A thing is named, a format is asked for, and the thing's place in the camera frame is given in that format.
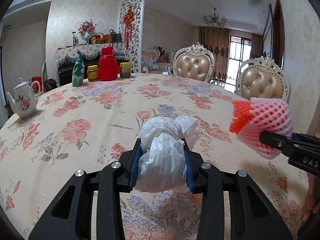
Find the teapot handle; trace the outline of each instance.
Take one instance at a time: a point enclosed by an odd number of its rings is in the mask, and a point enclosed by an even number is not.
[[[38,103],[38,99],[39,99],[39,93],[40,93],[40,83],[38,82],[38,81],[33,81],[32,83],[31,83],[31,86],[30,86],[30,89],[32,89],[32,87],[33,87],[33,85],[34,84],[38,84],[38,93],[37,93],[37,97],[36,97],[36,103]]]

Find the round dining table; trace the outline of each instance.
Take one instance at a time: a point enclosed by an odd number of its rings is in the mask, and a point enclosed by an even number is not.
[[[280,155],[265,160],[228,131],[233,100],[244,100],[214,84],[160,74],[133,74],[109,82],[84,81],[43,94],[27,119],[14,114],[0,130],[0,204],[25,238],[60,189],[75,173],[102,170],[133,148],[153,117],[198,119],[193,148],[221,171],[245,170],[275,206],[295,236],[308,190],[304,171]],[[126,239],[196,239],[202,195],[171,189],[121,193]],[[96,200],[92,239],[96,239]],[[225,200],[225,239],[230,206]]]

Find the plastic bag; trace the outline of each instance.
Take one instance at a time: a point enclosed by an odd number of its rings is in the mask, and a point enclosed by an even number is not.
[[[184,158],[185,138],[192,149],[199,133],[198,119],[179,116],[176,120],[155,117],[141,128],[141,148],[136,189],[143,192],[162,192],[185,185],[187,172]]]

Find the curtain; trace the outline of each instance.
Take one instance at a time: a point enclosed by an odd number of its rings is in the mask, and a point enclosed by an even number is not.
[[[212,78],[225,82],[229,58],[230,30],[214,27],[199,27],[199,41],[211,51],[216,59],[216,67]]]
[[[263,54],[263,36],[252,34],[250,58],[259,58]]]

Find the human hand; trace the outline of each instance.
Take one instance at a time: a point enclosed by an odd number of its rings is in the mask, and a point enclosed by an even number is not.
[[[316,214],[320,209],[320,200],[314,196],[316,177],[309,181],[309,189],[302,208],[302,220],[306,221],[312,213]]]

